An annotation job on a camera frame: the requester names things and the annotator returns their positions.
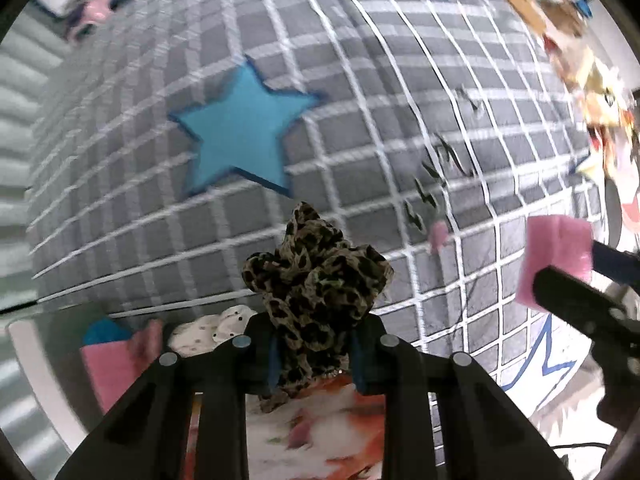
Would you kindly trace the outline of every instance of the teal object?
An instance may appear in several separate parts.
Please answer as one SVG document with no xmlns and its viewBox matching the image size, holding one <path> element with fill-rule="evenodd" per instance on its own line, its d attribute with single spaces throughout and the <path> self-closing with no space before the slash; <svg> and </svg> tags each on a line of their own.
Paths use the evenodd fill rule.
<svg viewBox="0 0 640 480">
<path fill-rule="evenodd" d="M 281 138 L 317 94 L 272 90 L 251 60 L 236 68 L 217 101 L 169 114 L 197 142 L 187 192 L 203 192 L 229 173 L 289 195 Z"/>
<path fill-rule="evenodd" d="M 82 344 L 89 346 L 113 341 L 126 341 L 131 339 L 131 335 L 129 330 L 122 328 L 107 317 L 89 325 L 82 338 Z"/>
</svg>

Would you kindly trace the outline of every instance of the pink flower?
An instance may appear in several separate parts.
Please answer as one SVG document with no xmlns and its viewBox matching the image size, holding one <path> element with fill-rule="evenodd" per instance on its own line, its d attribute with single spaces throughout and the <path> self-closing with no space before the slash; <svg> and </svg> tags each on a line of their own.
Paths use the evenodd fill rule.
<svg viewBox="0 0 640 480">
<path fill-rule="evenodd" d="M 438 220 L 431 225 L 429 231 L 429 243 L 431 244 L 431 253 L 439 251 L 446 243 L 449 237 L 449 228 L 444 220 Z"/>
</svg>

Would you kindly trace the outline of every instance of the plaid tablecloth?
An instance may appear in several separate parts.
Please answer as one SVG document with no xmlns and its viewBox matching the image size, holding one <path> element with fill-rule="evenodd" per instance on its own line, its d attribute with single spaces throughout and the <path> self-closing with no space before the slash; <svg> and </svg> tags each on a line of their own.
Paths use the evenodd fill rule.
<svg viewBox="0 0 640 480">
<path fill-rule="evenodd" d="M 239 177 L 186 198 L 191 141 L 167 114 L 215 99 L 245 56 L 272 88 L 327 96 L 284 139 L 294 199 Z M 597 188 L 566 175 L 587 153 L 579 120 L 503 0 L 136 0 L 46 89 L 28 229 L 40 298 L 105 301 L 135 326 L 259 309 L 239 267 L 305 200 L 392 262 L 375 309 L 389 331 L 471 352 L 506 384 L 546 321 L 513 303 L 525 217 L 601 227 Z M 420 211 L 413 179 L 434 133 L 477 174 L 443 165 L 440 254 L 402 208 Z"/>
</svg>

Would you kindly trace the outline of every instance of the grid patterned cloth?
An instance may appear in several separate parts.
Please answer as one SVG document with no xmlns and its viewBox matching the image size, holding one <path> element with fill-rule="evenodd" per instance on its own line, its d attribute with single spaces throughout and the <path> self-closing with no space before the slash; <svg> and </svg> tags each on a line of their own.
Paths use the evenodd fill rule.
<svg viewBox="0 0 640 480">
<path fill-rule="evenodd" d="M 185 198 L 192 145 L 167 113 L 215 99 L 244 56 L 272 88 L 327 95 L 284 139 L 295 199 L 235 177 Z M 43 110 L 28 229 L 41 300 L 104 301 L 134 327 L 259 309 L 239 267 L 305 200 L 391 261 L 374 311 L 390 332 L 471 352 L 505 384 L 544 321 L 513 303 L 525 216 L 604 223 L 597 188 L 566 175 L 587 153 L 570 97 L 503 0 L 137 0 L 51 78 Z M 438 159 L 433 132 L 476 177 Z M 402 210 L 422 210 L 422 160 L 448 183 L 431 189 L 452 231 L 440 254 Z"/>
</svg>

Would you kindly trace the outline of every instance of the white corrugated panel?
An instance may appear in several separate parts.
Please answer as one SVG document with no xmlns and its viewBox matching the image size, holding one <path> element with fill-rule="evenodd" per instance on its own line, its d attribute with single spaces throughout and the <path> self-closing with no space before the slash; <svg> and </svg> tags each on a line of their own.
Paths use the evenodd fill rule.
<svg viewBox="0 0 640 480">
<path fill-rule="evenodd" d="M 65 41 L 26 13 L 0 43 L 0 310 L 37 298 L 24 237 L 28 153 L 42 88 L 68 52 Z"/>
</svg>

